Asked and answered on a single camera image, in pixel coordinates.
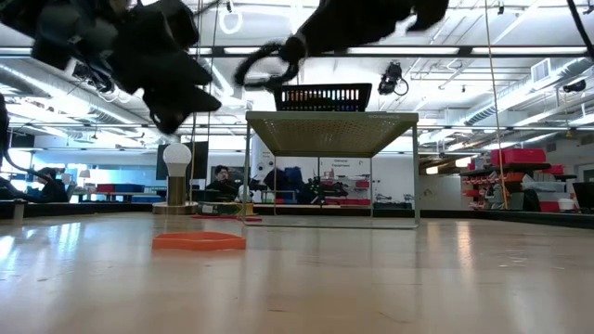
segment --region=ceiling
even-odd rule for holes
[[[198,8],[198,1],[186,2],[192,9]],[[229,14],[225,6],[220,6],[218,10],[209,10],[201,17],[201,39],[200,45],[197,46],[258,46],[271,40],[282,41],[311,15],[316,2],[236,0],[234,13]],[[580,11],[588,8],[587,2],[576,1]],[[489,0],[486,10],[490,40],[494,45],[583,45],[564,0],[506,0],[505,10],[501,15],[497,13],[498,3]],[[484,0],[450,0],[449,7],[446,18],[429,31],[414,35],[405,34],[405,22],[396,28],[395,34],[380,44],[407,47],[487,45]],[[594,31],[594,13],[582,15],[581,19],[587,31]],[[239,20],[241,25],[235,27]],[[32,41],[28,37],[6,26],[0,26],[0,34],[0,89],[3,93],[10,93],[7,96],[11,102],[21,104],[21,107],[11,107],[12,122],[19,124],[13,128],[14,130],[33,135],[65,136],[82,143],[97,141],[94,135],[99,132],[105,137],[111,137],[111,140],[106,141],[106,146],[112,147],[120,142],[125,143],[120,145],[125,148],[152,148],[162,142],[187,139],[191,134],[190,125],[194,121],[192,118],[187,120],[187,127],[181,129],[176,136],[163,137],[154,128],[138,126],[149,123],[149,111],[142,102],[141,92],[136,92],[132,96],[122,92],[100,96],[93,87],[80,83],[67,72],[58,71],[31,59],[14,56],[12,52],[15,48],[31,46]],[[417,112],[420,114],[421,125],[464,125],[464,122],[468,122],[469,116],[493,100],[493,86],[497,90],[497,100],[501,100],[501,105],[505,106],[498,113],[501,126],[518,126],[526,119],[535,121],[522,123],[523,126],[563,127],[568,124],[578,126],[594,122],[594,119],[589,117],[590,109],[594,107],[594,96],[593,101],[590,101],[590,87],[593,82],[590,78],[591,68],[587,63],[581,64],[583,71],[576,75],[563,77],[562,80],[545,87],[532,87],[532,91],[520,93],[516,88],[526,88],[526,85],[532,82],[531,67],[543,60],[537,51],[534,56],[529,54],[529,50],[525,53],[523,58],[495,58],[494,82],[488,58],[386,56],[310,58],[304,63],[299,80],[292,84],[371,83],[374,89],[367,111]],[[227,138],[241,136],[245,132],[242,124],[245,123],[246,109],[274,110],[274,99],[266,92],[245,92],[233,86],[231,78],[235,68],[242,61],[242,55],[236,58],[207,57],[204,56],[200,61],[205,67],[210,68],[212,65],[216,78],[213,87],[217,87],[207,89],[213,89],[223,100],[224,106],[212,113],[211,117],[197,114],[196,134],[199,135],[199,139],[205,135]],[[401,63],[404,77],[409,83],[409,92],[405,96],[380,96],[377,93],[377,85],[387,65],[393,60]],[[574,60],[553,58],[550,63],[555,70],[562,69],[563,65]],[[251,75],[268,75],[283,69],[284,65],[279,60],[267,58],[254,67]],[[564,93],[558,89],[563,84],[582,78],[588,83],[585,91]],[[576,101],[583,103],[572,105]],[[559,111],[558,105],[564,104],[567,104],[568,108]],[[537,117],[552,109],[557,110],[542,119]],[[489,114],[480,121],[467,125],[493,126],[496,124],[495,114],[497,113]],[[61,123],[64,126],[45,126],[44,123]],[[514,143],[545,134],[543,131],[507,132]],[[478,128],[476,131],[433,130],[420,135],[420,142],[426,147],[447,150],[484,148],[494,139],[492,132]],[[239,146],[229,149],[243,148],[237,139],[227,141]]]

